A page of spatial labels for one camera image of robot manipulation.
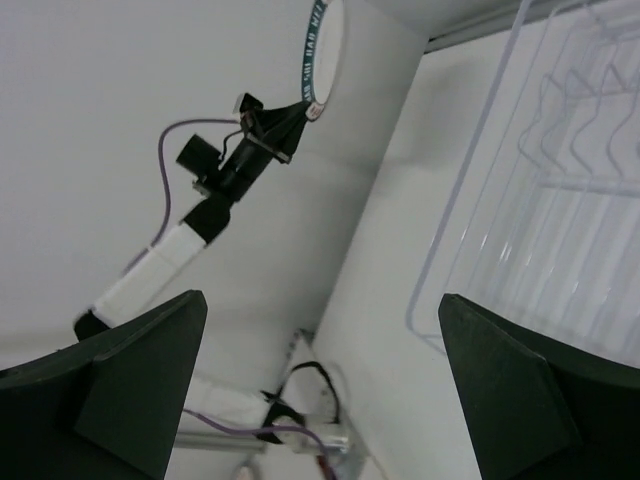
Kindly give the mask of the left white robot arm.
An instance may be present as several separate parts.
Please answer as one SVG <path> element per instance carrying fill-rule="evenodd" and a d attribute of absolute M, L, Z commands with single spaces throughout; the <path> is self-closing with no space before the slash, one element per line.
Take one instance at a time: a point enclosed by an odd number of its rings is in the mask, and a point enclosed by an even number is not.
<path fill-rule="evenodd" d="M 228 226 L 232 207 L 272 161 L 291 162 L 312 104 L 302 100 L 267 109 L 250 94 L 239 99 L 229 123 L 241 140 L 234 150 L 217 149 L 199 135 L 184 145 L 176 162 L 194 177 L 202 195 L 175 226 L 163 223 L 150 245 L 123 275 L 73 324 L 80 341 L 126 323 L 148 308 L 161 291 Z"/>

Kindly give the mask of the plate with green lettering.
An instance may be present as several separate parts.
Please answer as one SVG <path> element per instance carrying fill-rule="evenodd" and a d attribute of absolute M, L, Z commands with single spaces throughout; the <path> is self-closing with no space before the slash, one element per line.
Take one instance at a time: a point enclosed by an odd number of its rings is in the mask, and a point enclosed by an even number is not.
<path fill-rule="evenodd" d="M 345 24 L 344 1 L 313 2 L 301 67 L 301 98 L 308 103 L 310 122 L 321 116 L 330 99 L 342 59 Z"/>

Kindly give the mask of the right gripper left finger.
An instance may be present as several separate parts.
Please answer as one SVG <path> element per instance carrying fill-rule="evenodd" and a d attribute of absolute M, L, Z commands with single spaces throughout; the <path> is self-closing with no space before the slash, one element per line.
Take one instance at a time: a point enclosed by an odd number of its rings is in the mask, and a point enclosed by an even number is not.
<path fill-rule="evenodd" d="M 207 317 L 186 291 L 1 373 L 4 479 L 162 479 Z"/>

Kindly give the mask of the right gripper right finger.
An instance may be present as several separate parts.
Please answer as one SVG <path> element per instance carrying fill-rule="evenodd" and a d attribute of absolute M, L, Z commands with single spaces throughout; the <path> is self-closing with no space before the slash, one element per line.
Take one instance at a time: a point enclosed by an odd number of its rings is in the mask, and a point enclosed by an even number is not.
<path fill-rule="evenodd" d="M 638 478 L 638 369 L 459 294 L 438 320 L 482 478 Z"/>

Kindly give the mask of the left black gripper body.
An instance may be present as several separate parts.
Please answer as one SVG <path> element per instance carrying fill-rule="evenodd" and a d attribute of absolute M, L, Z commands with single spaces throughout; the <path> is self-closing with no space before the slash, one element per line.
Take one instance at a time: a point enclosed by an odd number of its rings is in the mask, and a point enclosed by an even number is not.
<path fill-rule="evenodd" d="M 248 139 L 280 163 L 290 163 L 307 124 L 307 109 L 307 102 L 277 109 L 263 108 L 240 123 Z"/>

